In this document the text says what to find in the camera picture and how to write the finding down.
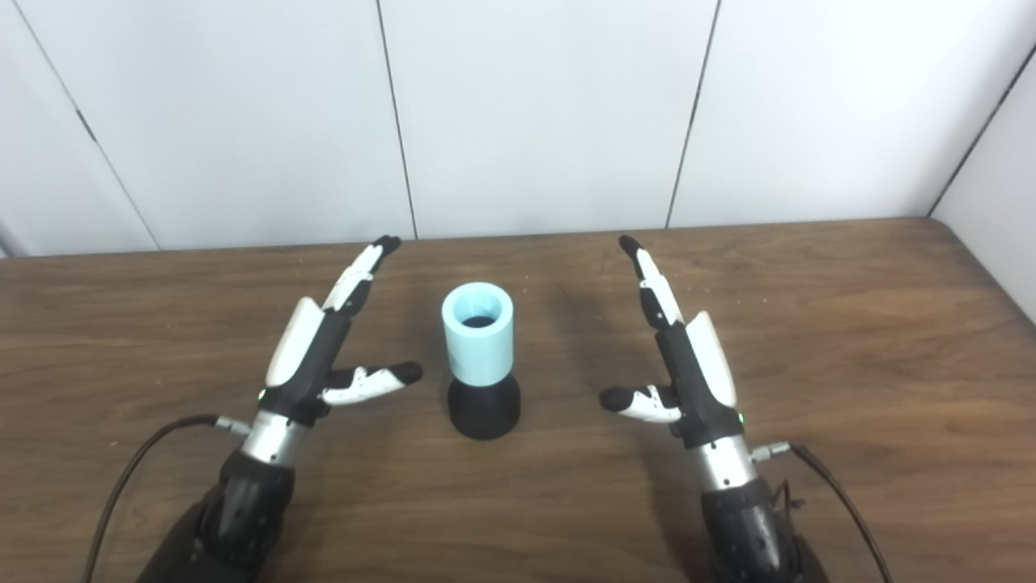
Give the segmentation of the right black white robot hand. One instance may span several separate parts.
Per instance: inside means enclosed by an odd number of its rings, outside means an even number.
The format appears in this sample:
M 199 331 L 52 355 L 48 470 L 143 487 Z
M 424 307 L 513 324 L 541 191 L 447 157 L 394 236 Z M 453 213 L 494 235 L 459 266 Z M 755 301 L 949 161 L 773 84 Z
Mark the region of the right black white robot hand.
M 670 425 L 686 448 L 743 435 L 732 373 L 709 313 L 699 311 L 688 320 L 648 249 L 629 235 L 618 237 L 618 247 L 634 265 L 640 305 L 670 381 L 603 389 L 600 405 L 633 419 Z

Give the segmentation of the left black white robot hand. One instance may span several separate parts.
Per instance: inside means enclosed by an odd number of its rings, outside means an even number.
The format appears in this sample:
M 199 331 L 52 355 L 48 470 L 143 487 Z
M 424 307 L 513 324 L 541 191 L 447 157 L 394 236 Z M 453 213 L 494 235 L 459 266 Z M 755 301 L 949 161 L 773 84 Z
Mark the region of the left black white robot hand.
M 375 273 L 398 249 L 398 236 L 382 236 L 334 282 L 325 301 L 304 296 L 275 347 L 258 398 L 260 412 L 313 427 L 333 406 L 352 405 L 418 383 L 424 376 L 414 361 L 382 368 L 336 369 L 334 362 L 370 295 Z

